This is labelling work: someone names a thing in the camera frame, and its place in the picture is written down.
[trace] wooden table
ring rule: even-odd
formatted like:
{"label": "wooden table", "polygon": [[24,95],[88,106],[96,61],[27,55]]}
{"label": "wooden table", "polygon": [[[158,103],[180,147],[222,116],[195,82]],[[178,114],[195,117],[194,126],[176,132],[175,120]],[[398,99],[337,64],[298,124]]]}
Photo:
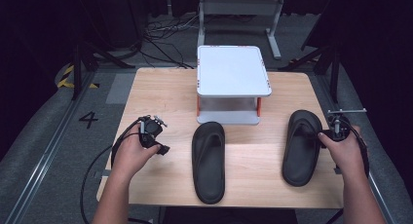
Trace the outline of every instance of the wooden table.
{"label": "wooden table", "polygon": [[[262,99],[257,126],[224,126],[226,142],[224,198],[216,206],[339,208],[343,206],[343,179],[327,149],[311,181],[292,187],[282,178],[282,158],[287,124],[297,109],[319,116],[327,123],[307,75],[269,72],[273,93]],[[141,205],[205,205],[197,197],[192,178],[191,142],[197,122],[197,71],[140,68],[116,138],[134,120],[158,115],[168,125],[157,137],[170,147],[156,155],[131,182],[130,203]],[[110,169],[108,160],[106,169]],[[102,178],[97,198],[106,177]]]}

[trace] yellow tape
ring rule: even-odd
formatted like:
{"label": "yellow tape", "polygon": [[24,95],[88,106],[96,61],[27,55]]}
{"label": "yellow tape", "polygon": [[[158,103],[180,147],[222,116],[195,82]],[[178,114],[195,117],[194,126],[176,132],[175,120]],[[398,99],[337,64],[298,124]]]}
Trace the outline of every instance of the yellow tape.
{"label": "yellow tape", "polygon": [[[66,88],[70,88],[73,89],[75,88],[75,85],[72,83],[67,83],[67,78],[69,78],[70,73],[73,71],[74,66],[73,65],[69,65],[69,67],[67,67],[67,69],[64,71],[63,76],[61,77],[60,81],[57,84],[58,88],[61,87],[66,87]],[[100,87],[100,84],[90,84],[89,88],[91,89],[98,89]]]}

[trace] white box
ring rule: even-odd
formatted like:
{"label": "white box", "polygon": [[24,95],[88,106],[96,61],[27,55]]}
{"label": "white box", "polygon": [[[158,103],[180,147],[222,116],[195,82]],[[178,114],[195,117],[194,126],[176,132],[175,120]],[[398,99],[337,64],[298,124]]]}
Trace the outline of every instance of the white box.
{"label": "white box", "polygon": [[259,123],[261,97],[272,92],[261,52],[252,46],[198,48],[198,122]]}

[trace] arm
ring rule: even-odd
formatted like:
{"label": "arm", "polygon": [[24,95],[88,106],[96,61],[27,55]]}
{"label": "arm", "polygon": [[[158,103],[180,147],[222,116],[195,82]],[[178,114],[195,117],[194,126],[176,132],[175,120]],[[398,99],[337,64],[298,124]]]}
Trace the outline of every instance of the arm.
{"label": "arm", "polygon": [[[130,133],[135,132],[138,132],[138,125],[130,130]],[[148,149],[143,148],[138,134],[132,134],[123,140],[100,197],[93,223],[128,222],[131,179],[158,152],[159,148],[159,145]]]}
{"label": "arm", "polygon": [[350,133],[345,140],[335,142],[319,133],[319,140],[328,148],[343,173],[344,222],[386,223],[364,174],[356,136]]}

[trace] wrist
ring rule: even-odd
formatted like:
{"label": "wrist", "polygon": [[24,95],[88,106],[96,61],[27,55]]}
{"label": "wrist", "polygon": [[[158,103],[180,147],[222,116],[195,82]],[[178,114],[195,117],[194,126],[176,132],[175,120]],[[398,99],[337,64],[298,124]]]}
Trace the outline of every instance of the wrist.
{"label": "wrist", "polygon": [[352,163],[340,166],[343,176],[348,177],[366,177],[363,163]]}
{"label": "wrist", "polygon": [[125,169],[113,167],[110,172],[110,176],[113,176],[118,181],[131,182],[134,173],[131,173]]}
{"label": "wrist", "polygon": [[368,179],[362,170],[343,171],[343,180],[346,184],[368,183]]}

